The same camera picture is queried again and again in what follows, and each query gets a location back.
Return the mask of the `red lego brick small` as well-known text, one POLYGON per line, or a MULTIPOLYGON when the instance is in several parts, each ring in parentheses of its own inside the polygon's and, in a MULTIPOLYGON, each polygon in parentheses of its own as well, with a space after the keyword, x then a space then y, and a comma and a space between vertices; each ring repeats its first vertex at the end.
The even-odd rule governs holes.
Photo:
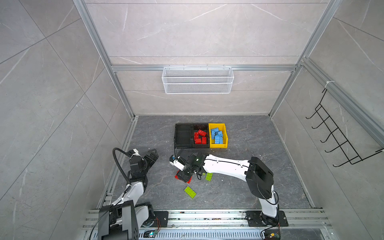
POLYGON ((202 143, 202 139, 199 133, 194 133, 194 142, 195 145, 200 145, 202 143))

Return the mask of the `red arch lego piece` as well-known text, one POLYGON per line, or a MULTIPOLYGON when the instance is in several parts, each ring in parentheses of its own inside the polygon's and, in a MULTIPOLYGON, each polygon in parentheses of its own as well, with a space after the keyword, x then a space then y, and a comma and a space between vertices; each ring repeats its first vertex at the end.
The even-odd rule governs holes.
POLYGON ((184 171, 179 170, 177 172, 175 178, 183 181, 184 183, 189 184, 191 182, 192 176, 193 176, 193 173, 191 173, 187 170, 184 170, 184 171))

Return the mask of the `green lego brick front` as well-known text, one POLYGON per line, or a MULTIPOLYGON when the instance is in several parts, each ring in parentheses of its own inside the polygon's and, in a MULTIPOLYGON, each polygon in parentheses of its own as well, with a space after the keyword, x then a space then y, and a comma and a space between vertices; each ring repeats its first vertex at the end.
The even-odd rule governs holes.
POLYGON ((194 190, 192 190, 190 187, 186 187, 184 189, 184 192, 191 198, 191 199, 194 199, 195 196, 197 195, 196 192, 194 190))

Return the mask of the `blue lego brick front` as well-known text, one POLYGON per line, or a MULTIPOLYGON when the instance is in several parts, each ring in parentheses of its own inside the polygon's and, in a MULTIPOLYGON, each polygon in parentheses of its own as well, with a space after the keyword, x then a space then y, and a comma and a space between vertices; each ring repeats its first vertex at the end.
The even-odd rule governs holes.
POLYGON ((214 144, 216 145, 221 144, 221 136, 215 135, 214 144))

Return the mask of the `blue lego brick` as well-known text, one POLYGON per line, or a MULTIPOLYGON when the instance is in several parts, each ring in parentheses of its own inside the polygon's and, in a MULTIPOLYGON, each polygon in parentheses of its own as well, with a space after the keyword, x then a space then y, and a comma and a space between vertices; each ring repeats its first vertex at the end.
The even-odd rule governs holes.
POLYGON ((218 134, 219 131, 219 128, 211 129, 211 134, 215 136, 216 134, 218 134))
POLYGON ((218 144, 223 144, 224 143, 224 138, 223 138, 223 132, 222 131, 217 132, 217 138, 218 138, 218 144))
POLYGON ((216 145, 221 144, 221 136, 215 135, 214 144, 216 145))

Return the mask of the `blue lego brick top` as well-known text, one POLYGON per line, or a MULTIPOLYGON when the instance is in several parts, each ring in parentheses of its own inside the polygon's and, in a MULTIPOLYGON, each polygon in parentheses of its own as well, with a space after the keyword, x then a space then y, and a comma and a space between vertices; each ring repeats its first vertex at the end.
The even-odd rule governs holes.
POLYGON ((215 136, 216 134, 218 134, 219 131, 219 128, 211 129, 211 134, 215 136))

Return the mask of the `red lego brick large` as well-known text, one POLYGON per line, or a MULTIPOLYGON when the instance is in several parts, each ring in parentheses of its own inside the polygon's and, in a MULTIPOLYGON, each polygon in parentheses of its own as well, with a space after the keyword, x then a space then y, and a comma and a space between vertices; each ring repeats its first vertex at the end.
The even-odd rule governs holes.
POLYGON ((207 132, 205 132, 203 130, 198 130, 198 135, 202 136, 202 137, 206 137, 207 136, 207 132))

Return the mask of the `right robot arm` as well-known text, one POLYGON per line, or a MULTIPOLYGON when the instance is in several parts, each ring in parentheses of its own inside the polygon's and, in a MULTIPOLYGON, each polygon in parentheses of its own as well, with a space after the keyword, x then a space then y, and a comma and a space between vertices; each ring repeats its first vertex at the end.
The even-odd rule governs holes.
POLYGON ((177 179, 185 183, 190 181, 192 175, 200 179, 203 173, 226 175, 246 182, 262 207, 257 221, 265 226, 278 225, 279 196, 274 190, 274 174, 259 158, 231 160, 207 153, 188 155, 180 150, 177 155, 172 155, 169 161, 179 169, 177 179))

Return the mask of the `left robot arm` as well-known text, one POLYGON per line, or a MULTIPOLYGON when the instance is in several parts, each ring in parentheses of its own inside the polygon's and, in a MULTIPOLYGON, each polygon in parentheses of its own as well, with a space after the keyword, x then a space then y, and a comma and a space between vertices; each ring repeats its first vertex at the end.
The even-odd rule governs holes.
POLYGON ((138 240, 140 227, 161 227, 151 203, 137 204, 148 186, 147 173, 159 158, 156 149, 141 156, 136 149, 125 152, 113 149, 114 161, 126 181, 121 195, 110 205, 101 207, 90 240, 138 240))

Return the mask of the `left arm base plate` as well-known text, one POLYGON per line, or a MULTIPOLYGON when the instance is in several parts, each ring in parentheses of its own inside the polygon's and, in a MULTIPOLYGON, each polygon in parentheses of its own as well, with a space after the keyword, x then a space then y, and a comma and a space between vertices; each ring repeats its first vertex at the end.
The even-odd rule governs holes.
POLYGON ((166 228, 169 221, 168 211, 154 211, 149 218, 142 224, 144 228, 166 228))

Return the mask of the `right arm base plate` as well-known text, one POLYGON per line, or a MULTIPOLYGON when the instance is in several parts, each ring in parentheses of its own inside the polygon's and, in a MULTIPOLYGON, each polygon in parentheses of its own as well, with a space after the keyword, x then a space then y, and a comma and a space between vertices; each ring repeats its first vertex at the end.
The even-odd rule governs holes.
POLYGON ((245 219, 248 221, 249 227, 288 227, 286 215, 283 211, 278 211, 276 217, 269 217, 262 211, 246 211, 245 219))

